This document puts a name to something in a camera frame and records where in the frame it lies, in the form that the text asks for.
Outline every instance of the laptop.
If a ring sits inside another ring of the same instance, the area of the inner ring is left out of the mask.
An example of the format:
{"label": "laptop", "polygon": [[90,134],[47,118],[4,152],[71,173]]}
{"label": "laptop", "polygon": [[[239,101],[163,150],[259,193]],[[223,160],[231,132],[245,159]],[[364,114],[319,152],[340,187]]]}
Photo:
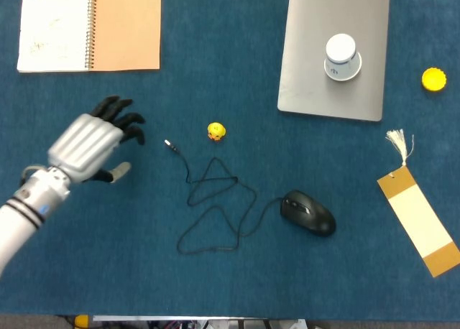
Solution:
{"label": "laptop", "polygon": [[[293,113],[380,121],[390,0],[289,0],[278,109]],[[349,81],[324,71],[326,43],[351,35],[362,68]]]}

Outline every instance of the tassel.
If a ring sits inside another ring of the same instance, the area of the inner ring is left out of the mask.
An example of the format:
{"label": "tassel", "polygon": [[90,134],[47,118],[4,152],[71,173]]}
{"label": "tassel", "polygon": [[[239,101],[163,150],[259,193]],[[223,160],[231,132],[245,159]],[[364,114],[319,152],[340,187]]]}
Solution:
{"label": "tassel", "polygon": [[405,139],[404,139],[404,131],[400,130],[390,130],[387,131],[387,140],[389,140],[396,150],[401,154],[402,157],[402,165],[405,166],[406,159],[412,154],[414,150],[414,136],[412,135],[412,149],[408,154],[408,149],[405,146]]}

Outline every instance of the mouse cable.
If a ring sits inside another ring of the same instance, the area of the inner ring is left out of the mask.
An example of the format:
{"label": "mouse cable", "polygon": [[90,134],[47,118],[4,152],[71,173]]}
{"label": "mouse cable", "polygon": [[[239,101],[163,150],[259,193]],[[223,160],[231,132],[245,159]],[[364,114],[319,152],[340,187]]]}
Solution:
{"label": "mouse cable", "polygon": [[[198,217],[198,219],[192,223],[179,237],[178,239],[178,243],[176,245],[176,248],[178,250],[178,252],[180,254],[183,254],[183,255],[193,255],[193,254],[201,254],[203,252],[208,252],[208,251],[235,251],[239,248],[239,245],[240,245],[240,239],[241,238],[245,238],[245,237],[249,237],[251,236],[252,234],[254,234],[260,227],[264,217],[265,217],[265,213],[267,212],[267,210],[275,203],[279,202],[280,200],[282,200],[282,198],[274,198],[273,200],[271,200],[269,203],[266,204],[266,206],[264,207],[264,209],[262,210],[262,213],[260,214],[260,217],[259,217],[259,220],[257,221],[257,223],[255,224],[255,226],[249,231],[249,232],[242,232],[242,226],[243,226],[243,223],[245,222],[245,220],[247,219],[247,216],[249,215],[249,212],[251,211],[251,209],[254,207],[254,204],[257,200],[257,192],[255,189],[253,189],[252,187],[244,184],[237,176],[235,175],[232,175],[232,173],[230,172],[229,168],[224,164],[224,162],[217,158],[217,157],[213,157],[209,163],[208,163],[208,166],[206,167],[203,175],[200,177],[200,179],[198,180],[191,180],[190,179],[190,166],[188,164],[188,161],[187,159],[185,158],[185,156],[179,151],[179,149],[174,146],[173,144],[171,144],[168,140],[165,140],[165,144],[166,146],[168,146],[171,150],[173,150],[183,161],[184,165],[185,165],[185,168],[187,170],[187,175],[185,176],[185,182],[189,185],[193,185],[192,186],[192,189],[191,191],[189,192],[188,194],[188,198],[187,198],[187,205],[189,207],[195,207],[196,205],[199,205],[207,200],[210,200],[211,198],[214,198],[216,197],[217,195],[220,195],[226,191],[229,191],[230,189],[232,189],[233,187],[235,187],[236,185],[240,185],[241,187],[243,187],[244,189],[248,190],[251,194],[252,194],[252,200],[251,202],[249,203],[249,205],[247,206],[246,210],[244,211],[243,213],[243,216],[241,217],[241,219],[239,220],[238,222],[238,226],[235,227],[233,226],[233,224],[231,223],[230,221],[230,218],[228,217],[228,215],[226,214],[226,211],[222,208],[222,206],[220,205],[212,205],[211,207],[209,207],[208,209],[206,209],[204,212],[201,213],[201,215]],[[212,166],[212,164],[214,163],[218,163],[222,166],[222,168],[224,169],[225,173],[227,174],[227,176],[225,177],[210,177],[208,178],[208,173],[209,173],[209,170]],[[213,182],[213,181],[218,181],[218,180],[231,180],[231,184],[228,185],[227,187],[221,189],[221,190],[217,190],[216,192],[214,193],[211,193],[210,195],[207,195],[199,200],[194,200],[194,197],[195,197],[195,194],[196,192],[198,191],[198,189],[201,187],[201,185],[205,182]],[[183,239],[191,232],[193,231],[193,229],[206,217],[206,215],[208,213],[210,213],[212,210],[218,210],[221,215],[224,217],[225,221],[226,221],[226,224],[227,226],[231,229],[231,231],[233,232],[233,234],[235,235],[235,238],[236,238],[236,242],[233,246],[208,246],[208,247],[205,247],[205,248],[200,248],[200,249],[196,249],[196,250],[185,250],[182,248],[182,242],[183,242]]]}

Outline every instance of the black mouse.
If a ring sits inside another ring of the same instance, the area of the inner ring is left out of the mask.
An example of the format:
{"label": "black mouse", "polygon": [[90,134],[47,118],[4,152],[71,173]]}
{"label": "black mouse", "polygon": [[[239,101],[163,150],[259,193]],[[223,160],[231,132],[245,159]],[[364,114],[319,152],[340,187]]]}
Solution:
{"label": "black mouse", "polygon": [[336,230],[336,219],[331,212],[299,190],[282,199],[281,215],[317,236],[330,236]]}

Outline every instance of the notebook page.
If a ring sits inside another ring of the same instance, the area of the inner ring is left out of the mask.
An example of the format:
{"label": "notebook page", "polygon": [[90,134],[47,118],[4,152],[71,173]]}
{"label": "notebook page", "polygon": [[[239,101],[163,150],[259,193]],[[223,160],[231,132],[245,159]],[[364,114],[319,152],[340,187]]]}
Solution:
{"label": "notebook page", "polygon": [[22,0],[19,72],[83,71],[88,0]]}

